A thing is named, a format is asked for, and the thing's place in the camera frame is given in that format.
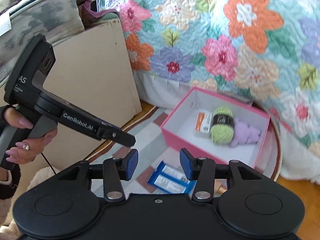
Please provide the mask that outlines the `person left hand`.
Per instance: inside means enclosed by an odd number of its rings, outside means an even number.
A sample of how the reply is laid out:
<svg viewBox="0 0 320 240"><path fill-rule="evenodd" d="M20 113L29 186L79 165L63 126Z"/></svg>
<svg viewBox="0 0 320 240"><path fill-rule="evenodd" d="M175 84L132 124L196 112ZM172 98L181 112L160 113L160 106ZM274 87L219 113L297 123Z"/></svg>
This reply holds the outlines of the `person left hand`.
<svg viewBox="0 0 320 240"><path fill-rule="evenodd" d="M31 129L33 125L23 115L14 108L9 107L3 114L6 122L14 127L21 129ZM56 137L57 128L49 131L41 138L25 139L17 142L14 147L7 150L7 161L16 164L27 164L32 162L37 155L43 152L44 148Z"/></svg>

